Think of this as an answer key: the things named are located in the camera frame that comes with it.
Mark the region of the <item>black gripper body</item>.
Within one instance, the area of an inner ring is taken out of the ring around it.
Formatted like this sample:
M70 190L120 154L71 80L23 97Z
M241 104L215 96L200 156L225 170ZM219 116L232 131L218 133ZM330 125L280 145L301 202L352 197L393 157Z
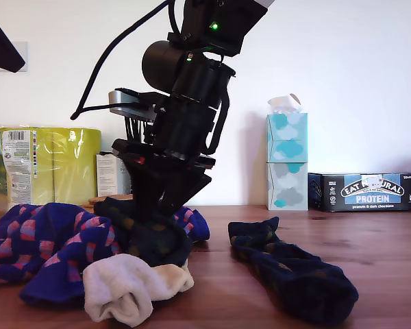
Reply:
M111 97L110 112L133 121L127 139L112 145L123 162L125 154L155 154L172 160L173 171L216 163L205 142L214 125L212 108L177 97Z

